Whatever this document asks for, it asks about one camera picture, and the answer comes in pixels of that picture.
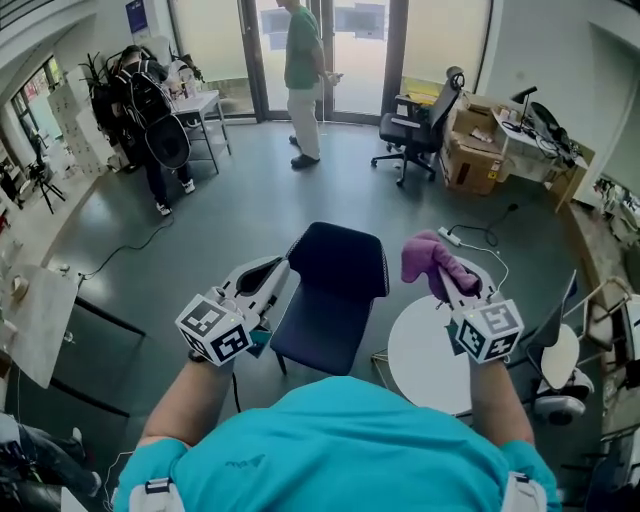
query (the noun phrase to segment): person's hand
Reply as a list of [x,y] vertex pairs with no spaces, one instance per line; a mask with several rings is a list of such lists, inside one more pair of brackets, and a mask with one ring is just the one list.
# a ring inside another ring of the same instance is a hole
[[323,76],[325,81],[333,87],[338,85],[342,79],[342,75],[338,73],[325,72]]

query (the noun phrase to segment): black office chair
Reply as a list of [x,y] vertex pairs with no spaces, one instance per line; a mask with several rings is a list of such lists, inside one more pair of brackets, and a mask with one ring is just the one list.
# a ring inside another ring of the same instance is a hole
[[425,169],[429,173],[429,181],[435,180],[436,171],[424,160],[424,155],[440,151],[444,139],[444,125],[464,83],[462,69],[452,66],[447,69],[447,82],[433,106],[421,107],[408,97],[396,96],[396,109],[398,105],[405,105],[408,115],[385,114],[380,123],[380,138],[387,142],[388,151],[391,151],[393,146],[404,146],[404,150],[375,157],[371,160],[371,166],[377,167],[378,160],[404,160],[402,176],[396,181],[399,187],[404,184],[409,161]]
[[376,297],[389,294],[387,260],[375,236],[314,222],[287,255],[300,274],[271,348],[331,375],[348,375]]

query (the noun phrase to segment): black shoe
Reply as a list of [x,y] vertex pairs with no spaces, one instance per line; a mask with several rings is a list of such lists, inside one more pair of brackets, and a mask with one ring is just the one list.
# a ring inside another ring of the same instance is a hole
[[307,155],[300,155],[291,159],[291,167],[294,169],[306,169],[316,165],[319,161],[320,159],[316,160]]

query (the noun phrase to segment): lamp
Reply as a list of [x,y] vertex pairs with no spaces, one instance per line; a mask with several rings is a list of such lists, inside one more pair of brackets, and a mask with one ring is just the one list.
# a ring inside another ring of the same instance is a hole
[[517,132],[517,133],[521,133],[522,132],[522,125],[524,123],[524,117],[527,114],[527,107],[529,106],[529,95],[533,94],[537,90],[538,90],[538,88],[534,85],[533,87],[529,87],[528,89],[525,89],[524,91],[521,91],[518,94],[514,94],[513,96],[511,96],[511,101],[514,101],[515,103],[517,103],[519,105],[522,105],[523,103],[525,105],[524,105],[524,110],[522,111],[522,119],[520,120],[520,126],[516,126],[514,124],[509,123],[508,126],[505,125],[505,126],[507,126],[507,128],[509,128],[510,130],[513,130],[514,132]]

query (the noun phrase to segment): tripod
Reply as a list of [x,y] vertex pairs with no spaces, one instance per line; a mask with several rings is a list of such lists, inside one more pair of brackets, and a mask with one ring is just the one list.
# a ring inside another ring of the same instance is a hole
[[50,180],[47,179],[45,171],[46,167],[44,165],[32,164],[30,174],[31,179],[33,179],[36,182],[36,185],[40,187],[44,200],[47,202],[47,206],[49,207],[49,211],[51,212],[51,215],[53,215],[55,212],[53,211],[53,207],[51,206],[51,201],[49,200],[49,196],[47,195],[47,190],[49,192],[53,192],[63,201],[66,201],[66,199],[64,198],[62,191],[53,183],[50,183]]

